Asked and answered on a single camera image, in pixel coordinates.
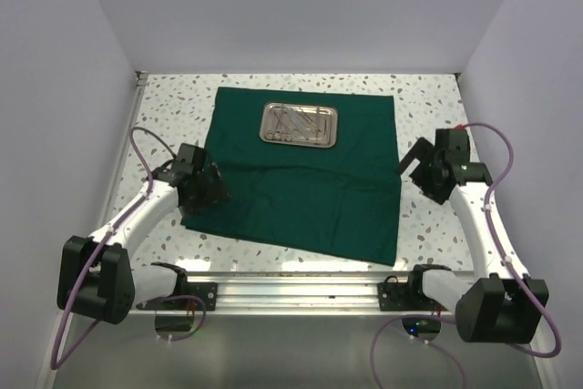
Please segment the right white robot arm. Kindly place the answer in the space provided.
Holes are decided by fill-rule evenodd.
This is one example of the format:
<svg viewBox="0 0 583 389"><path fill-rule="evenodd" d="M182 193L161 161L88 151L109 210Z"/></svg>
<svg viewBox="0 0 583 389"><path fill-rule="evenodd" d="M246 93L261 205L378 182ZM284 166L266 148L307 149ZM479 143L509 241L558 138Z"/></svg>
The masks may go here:
<svg viewBox="0 0 583 389"><path fill-rule="evenodd" d="M439 128L435 139L419 138L397 171L410 166L414 185L428 199L449 203L461 222L475 278L464 282L442 265L416 265L405 297L416 309L439 304L455 317L467 343L528 344L542 317L549 291L531 277L517 256L497 211L494 181L486 164L470 159L463 128Z"/></svg>

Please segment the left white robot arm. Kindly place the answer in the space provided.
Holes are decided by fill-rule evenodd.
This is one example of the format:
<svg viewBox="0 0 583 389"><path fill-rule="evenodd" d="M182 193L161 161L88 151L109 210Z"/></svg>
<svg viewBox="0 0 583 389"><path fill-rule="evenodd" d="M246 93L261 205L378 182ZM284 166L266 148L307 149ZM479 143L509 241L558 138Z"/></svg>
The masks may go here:
<svg viewBox="0 0 583 389"><path fill-rule="evenodd" d="M210 152L181 144L178 153L150 173L138 194L113 219L89 236L73 236L65 243L58 308L118 324L142 303L159 300L172 310L183 307L189 298L184 269L160 261L135 268L131 259L172 211L192 216L228 197Z"/></svg>

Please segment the green surgical cloth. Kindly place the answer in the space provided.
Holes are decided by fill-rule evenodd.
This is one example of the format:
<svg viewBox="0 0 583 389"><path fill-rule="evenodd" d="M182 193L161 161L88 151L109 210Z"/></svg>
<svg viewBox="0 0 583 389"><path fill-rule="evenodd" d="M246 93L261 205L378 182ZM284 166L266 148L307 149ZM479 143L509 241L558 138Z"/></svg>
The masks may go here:
<svg viewBox="0 0 583 389"><path fill-rule="evenodd" d="M284 146L260 137L270 103L331 107L331 148ZM182 220L188 230L333 257L393 265L401 179L390 96L221 87L205 146L228 200Z"/></svg>

